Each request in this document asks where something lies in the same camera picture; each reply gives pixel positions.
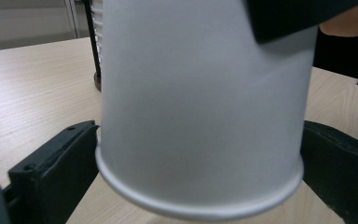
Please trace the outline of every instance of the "upside-down cup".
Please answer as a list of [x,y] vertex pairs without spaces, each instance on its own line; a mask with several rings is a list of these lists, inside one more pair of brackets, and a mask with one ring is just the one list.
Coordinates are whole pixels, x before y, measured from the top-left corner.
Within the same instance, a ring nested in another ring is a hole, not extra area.
[[257,43],[242,0],[103,5],[105,181],[171,217],[228,220],[288,198],[316,28]]

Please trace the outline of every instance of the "wood grain surface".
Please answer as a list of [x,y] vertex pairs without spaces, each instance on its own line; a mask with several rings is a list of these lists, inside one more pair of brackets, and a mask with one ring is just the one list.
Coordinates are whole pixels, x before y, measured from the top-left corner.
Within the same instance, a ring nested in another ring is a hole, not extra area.
[[[87,38],[0,50],[0,185],[7,170],[72,124],[101,122]],[[358,138],[356,79],[313,68],[306,119]],[[98,175],[68,223],[193,223],[126,202]],[[305,184],[267,213],[227,223],[343,223]]]

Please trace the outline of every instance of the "cup body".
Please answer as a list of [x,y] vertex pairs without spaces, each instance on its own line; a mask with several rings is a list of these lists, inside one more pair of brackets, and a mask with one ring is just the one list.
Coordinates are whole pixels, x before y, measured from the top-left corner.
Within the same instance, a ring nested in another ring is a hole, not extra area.
[[242,0],[104,1],[101,174],[185,219],[281,203],[302,179],[315,38],[257,43]]

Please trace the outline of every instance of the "light wood tabletop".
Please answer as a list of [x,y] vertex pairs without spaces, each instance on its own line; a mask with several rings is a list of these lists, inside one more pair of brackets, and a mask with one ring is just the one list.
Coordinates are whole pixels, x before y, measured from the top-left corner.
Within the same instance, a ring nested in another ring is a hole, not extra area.
[[[7,171],[75,123],[101,122],[88,38],[0,50],[0,185]],[[306,119],[358,139],[357,80],[313,68]],[[68,223],[189,223],[149,213],[114,193],[98,175]],[[227,223],[343,223],[302,183],[286,202]]]

